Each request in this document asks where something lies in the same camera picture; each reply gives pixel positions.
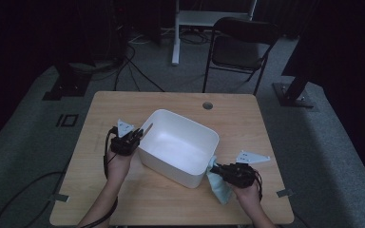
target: tripod base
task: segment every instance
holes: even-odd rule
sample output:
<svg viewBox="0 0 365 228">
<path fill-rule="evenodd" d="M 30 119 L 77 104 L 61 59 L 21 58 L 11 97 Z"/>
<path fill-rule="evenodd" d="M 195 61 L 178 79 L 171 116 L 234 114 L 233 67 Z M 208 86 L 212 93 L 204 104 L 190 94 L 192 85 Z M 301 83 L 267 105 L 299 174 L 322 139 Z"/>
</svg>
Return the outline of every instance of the tripod base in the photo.
<svg viewBox="0 0 365 228">
<path fill-rule="evenodd" d="M 60 101 L 62 97 L 83 97 L 85 96 L 91 74 L 76 74 L 76 82 L 71 85 L 64 85 L 62 77 L 58 77 L 50 92 L 46 92 L 43 101 Z"/>
<path fill-rule="evenodd" d="M 281 106 L 305 107 L 307 109 L 313 109 L 314 111 L 317 111 L 316 105 L 311 102 L 305 90 L 302 91 L 301 95 L 298 96 L 297 99 L 291 100 L 287 99 L 285 96 L 287 88 L 290 86 L 289 84 L 273 83 L 272 86 L 277 93 Z"/>
</svg>

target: black chair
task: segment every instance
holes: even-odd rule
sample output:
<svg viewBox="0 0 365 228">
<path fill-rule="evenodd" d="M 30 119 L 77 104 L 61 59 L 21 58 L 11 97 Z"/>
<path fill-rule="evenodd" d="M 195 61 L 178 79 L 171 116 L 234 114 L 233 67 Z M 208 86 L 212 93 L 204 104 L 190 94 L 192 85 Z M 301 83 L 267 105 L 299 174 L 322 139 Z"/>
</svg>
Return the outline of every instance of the black chair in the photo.
<svg viewBox="0 0 365 228">
<path fill-rule="evenodd" d="M 209 68 L 249 73 L 247 82 L 260 69 L 253 93 L 256 95 L 269 51 L 279 37 L 278 27 L 270 23 L 233 17 L 223 17 L 218 20 L 212 28 L 202 93 L 206 90 Z"/>
</svg>

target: gray carpet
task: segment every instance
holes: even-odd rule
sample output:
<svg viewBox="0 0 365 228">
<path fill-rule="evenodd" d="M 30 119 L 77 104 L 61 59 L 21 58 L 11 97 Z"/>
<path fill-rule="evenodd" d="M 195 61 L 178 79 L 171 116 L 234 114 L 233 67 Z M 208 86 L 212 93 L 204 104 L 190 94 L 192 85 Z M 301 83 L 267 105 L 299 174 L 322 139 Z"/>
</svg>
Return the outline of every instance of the gray carpet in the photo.
<svg viewBox="0 0 365 228">
<path fill-rule="evenodd" d="M 171 39 L 164 38 L 160 46 L 142 39 L 135 42 L 141 44 L 131 44 L 136 49 L 133 63 L 163 90 L 202 91 L 207 44 L 182 43 L 180 64 L 172 66 Z M 272 83 L 293 80 L 280 77 L 280 73 L 295 45 L 296 41 L 285 38 L 278 41 L 257 94 L 283 181 L 295 192 L 289 199 L 298 216 L 283 227 L 307 227 L 305 223 L 310 227 L 365 227 L 365 168 L 322 89 L 307 85 L 306 92 L 317 107 L 309 110 L 280 106 L 272 88 Z M 0 211 L 32 181 L 64 170 L 94 93 L 113 90 L 116 72 L 93 75 L 84 97 L 64 97 L 61 101 L 42 101 L 58 77 L 53 67 L 35 81 L 0 132 Z M 211 71 L 207 92 L 252 93 L 255 80 L 246 83 L 245 75 L 229 74 L 218 71 L 216 76 Z M 121 72 L 117 90 L 159 91 L 133 65 Z M 61 115 L 78 115 L 78 119 L 74 126 L 61 126 Z M 34 183 L 1 214 L 0 227 L 23 227 L 46 205 L 48 208 L 30 227 L 51 227 L 53 203 L 48 199 L 59 178 L 54 173 Z"/>
</svg>

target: white plastic bin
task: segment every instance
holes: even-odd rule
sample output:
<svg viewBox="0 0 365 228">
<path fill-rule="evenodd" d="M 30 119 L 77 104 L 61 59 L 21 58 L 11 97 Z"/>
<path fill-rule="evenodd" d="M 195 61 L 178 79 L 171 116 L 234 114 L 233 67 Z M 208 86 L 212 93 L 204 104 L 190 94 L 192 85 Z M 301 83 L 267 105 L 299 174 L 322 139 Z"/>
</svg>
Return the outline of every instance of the white plastic bin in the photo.
<svg viewBox="0 0 365 228">
<path fill-rule="evenodd" d="M 156 110 L 142 129 L 148 130 L 138 147 L 142 163 L 185 187 L 198 187 L 219 135 L 164 109 Z"/>
</svg>

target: chair leg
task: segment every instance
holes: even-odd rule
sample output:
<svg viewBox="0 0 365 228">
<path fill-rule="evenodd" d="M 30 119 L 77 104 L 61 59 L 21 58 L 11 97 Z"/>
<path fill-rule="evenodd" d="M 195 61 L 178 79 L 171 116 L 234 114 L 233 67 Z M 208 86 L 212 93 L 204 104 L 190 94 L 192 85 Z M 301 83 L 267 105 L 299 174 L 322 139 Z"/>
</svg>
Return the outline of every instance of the chair leg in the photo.
<svg viewBox="0 0 365 228">
<path fill-rule="evenodd" d="M 260 68 L 259 78 L 257 80 L 256 88 L 254 89 L 254 93 L 253 93 L 254 96 L 257 95 L 258 88 L 259 88 L 259 84 L 260 84 L 260 80 L 262 78 L 263 71 L 265 70 L 265 66 L 266 66 L 266 62 L 267 61 L 268 61 L 268 56 L 266 56 L 265 60 L 263 61 L 262 67 Z"/>
<path fill-rule="evenodd" d="M 203 79 L 202 93 L 204 93 L 205 90 L 206 90 L 206 82 L 207 82 L 207 77 L 209 75 L 209 66 L 210 66 L 211 56 L 212 56 L 212 52 L 211 52 L 211 49 L 209 49 L 208 59 L 207 59 L 207 62 L 206 62 L 205 78 Z"/>
<path fill-rule="evenodd" d="M 245 81 L 245 82 L 249 82 L 250 81 L 250 79 L 253 77 L 253 75 L 254 75 L 254 73 L 255 73 L 256 71 L 254 70 L 251 74 L 250 74 L 250 77 L 248 77 L 248 79 Z"/>
<path fill-rule="evenodd" d="M 206 65 L 205 78 L 203 79 L 202 93 L 206 90 L 207 76 L 209 74 L 209 64 Z"/>
</svg>

